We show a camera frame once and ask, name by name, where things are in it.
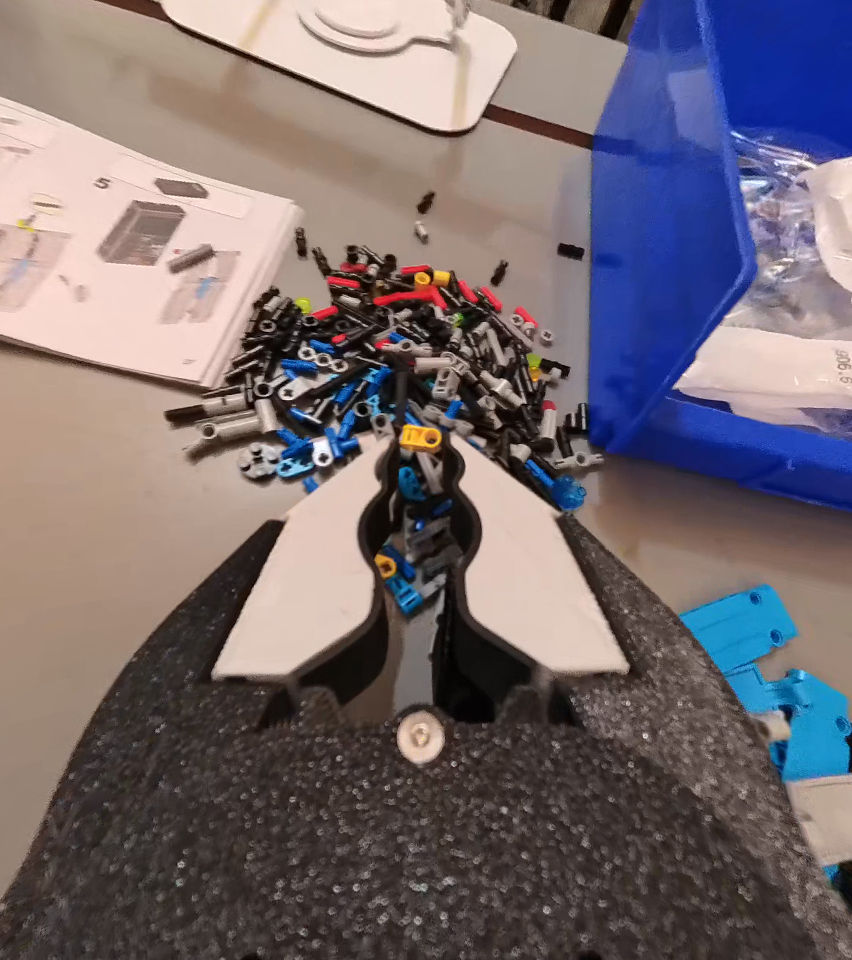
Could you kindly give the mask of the blue plastic bin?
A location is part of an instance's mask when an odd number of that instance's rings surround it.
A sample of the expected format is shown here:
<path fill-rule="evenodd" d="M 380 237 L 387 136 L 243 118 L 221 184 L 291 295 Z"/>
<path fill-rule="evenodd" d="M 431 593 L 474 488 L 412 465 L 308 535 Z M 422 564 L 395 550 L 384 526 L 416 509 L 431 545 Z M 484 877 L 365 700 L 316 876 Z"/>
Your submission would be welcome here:
<path fill-rule="evenodd" d="M 751 128 L 852 153 L 852 2 L 644 2 L 592 148 L 589 438 L 852 512 L 852 441 L 674 392 L 756 275 L 732 146 Z"/>

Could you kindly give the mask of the pile of small brick parts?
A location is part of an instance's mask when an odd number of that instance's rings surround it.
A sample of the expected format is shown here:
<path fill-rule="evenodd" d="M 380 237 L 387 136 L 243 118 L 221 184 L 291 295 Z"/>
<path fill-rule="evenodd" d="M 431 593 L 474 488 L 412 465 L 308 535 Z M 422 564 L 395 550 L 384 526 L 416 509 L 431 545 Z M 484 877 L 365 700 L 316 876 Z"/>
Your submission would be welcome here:
<path fill-rule="evenodd" d="M 452 496 L 442 461 L 459 437 L 507 470 L 550 506 L 574 513 L 585 476 L 604 457 L 591 452 L 588 405 L 561 416 L 549 391 L 569 366 L 538 352 L 554 342 L 533 315 L 506 315 L 494 287 L 470 286 L 454 270 L 399 266 L 392 254 L 347 246 L 333 265 L 294 232 L 299 258 L 312 255 L 329 304 L 313 307 L 271 286 L 254 301 L 223 385 L 164 412 L 174 429 L 191 427 L 193 461 L 245 444 L 240 474 L 254 483 L 300 482 L 312 494 L 353 462 L 365 440 L 399 448 L 392 532 L 375 564 L 398 610 L 416 614 L 440 594 L 459 549 L 447 546 Z M 406 424 L 435 427 L 441 450 L 400 448 Z"/>

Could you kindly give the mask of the small clear plastic bag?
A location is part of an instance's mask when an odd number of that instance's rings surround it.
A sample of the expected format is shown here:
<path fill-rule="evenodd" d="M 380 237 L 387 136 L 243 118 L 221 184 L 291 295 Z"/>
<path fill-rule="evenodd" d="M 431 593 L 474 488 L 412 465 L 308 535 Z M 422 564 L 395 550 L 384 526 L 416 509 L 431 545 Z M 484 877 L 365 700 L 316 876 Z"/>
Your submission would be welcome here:
<path fill-rule="evenodd" d="M 852 155 L 732 134 L 752 282 L 674 389 L 771 424 L 852 432 Z"/>

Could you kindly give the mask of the grey desk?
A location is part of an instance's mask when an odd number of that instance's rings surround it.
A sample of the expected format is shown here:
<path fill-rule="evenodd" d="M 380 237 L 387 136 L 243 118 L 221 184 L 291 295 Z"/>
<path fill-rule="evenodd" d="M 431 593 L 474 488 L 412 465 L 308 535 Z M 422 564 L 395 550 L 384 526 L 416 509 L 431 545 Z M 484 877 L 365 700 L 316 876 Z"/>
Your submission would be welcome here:
<path fill-rule="evenodd" d="M 0 2 L 0 96 L 163 162 L 294 199 L 313 244 L 433 245 L 556 335 L 586 310 L 588 136 L 625 45 L 486 3 L 518 54 L 491 116 L 446 139 L 208 45 L 151 2 Z M 0 901 L 75 744 L 128 659 L 297 486 L 199 463 L 164 419 L 192 397 L 0 342 Z M 852 514 L 607 460 L 581 521 L 677 612 L 768 584 L 852 714 Z"/>

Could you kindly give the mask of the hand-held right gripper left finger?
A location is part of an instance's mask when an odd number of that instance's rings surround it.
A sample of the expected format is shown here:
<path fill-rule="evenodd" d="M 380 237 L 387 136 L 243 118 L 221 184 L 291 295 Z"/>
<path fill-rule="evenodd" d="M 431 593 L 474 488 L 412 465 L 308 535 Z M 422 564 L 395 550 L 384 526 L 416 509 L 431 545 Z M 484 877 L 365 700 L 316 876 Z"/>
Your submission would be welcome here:
<path fill-rule="evenodd" d="M 360 455 L 288 513 L 212 666 L 214 682 L 330 690 L 341 705 L 371 687 L 389 647 L 370 533 L 381 531 L 393 442 Z"/>

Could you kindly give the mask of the open instruction booklet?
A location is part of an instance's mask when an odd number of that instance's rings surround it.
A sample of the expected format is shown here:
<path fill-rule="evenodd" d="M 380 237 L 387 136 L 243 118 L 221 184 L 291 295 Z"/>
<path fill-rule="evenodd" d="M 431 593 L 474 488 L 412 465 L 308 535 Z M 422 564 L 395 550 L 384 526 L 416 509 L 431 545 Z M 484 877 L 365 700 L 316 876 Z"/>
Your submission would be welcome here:
<path fill-rule="evenodd" d="M 0 97 L 0 341 L 212 388 L 292 251 L 291 199 Z"/>

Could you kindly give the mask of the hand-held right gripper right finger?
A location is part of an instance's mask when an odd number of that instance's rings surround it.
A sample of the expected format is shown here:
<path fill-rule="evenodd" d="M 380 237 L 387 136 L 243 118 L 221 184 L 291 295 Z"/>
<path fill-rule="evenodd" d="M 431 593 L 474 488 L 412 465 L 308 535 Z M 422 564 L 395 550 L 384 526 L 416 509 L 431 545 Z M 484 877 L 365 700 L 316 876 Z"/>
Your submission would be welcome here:
<path fill-rule="evenodd" d="M 452 531 L 461 552 L 450 652 L 492 713 L 521 688 L 557 689 L 631 671 L 552 506 L 468 441 L 451 438 Z"/>

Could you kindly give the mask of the blue brick panel assembly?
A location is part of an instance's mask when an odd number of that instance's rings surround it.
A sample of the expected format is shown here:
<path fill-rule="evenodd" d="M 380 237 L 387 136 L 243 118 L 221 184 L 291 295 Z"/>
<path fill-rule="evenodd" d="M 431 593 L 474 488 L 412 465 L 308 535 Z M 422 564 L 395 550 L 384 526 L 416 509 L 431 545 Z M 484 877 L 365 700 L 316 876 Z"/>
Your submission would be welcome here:
<path fill-rule="evenodd" d="M 680 615 L 759 727 L 808 846 L 852 914 L 852 720 L 846 696 L 801 669 L 778 679 L 760 661 L 797 629 L 768 585 Z"/>

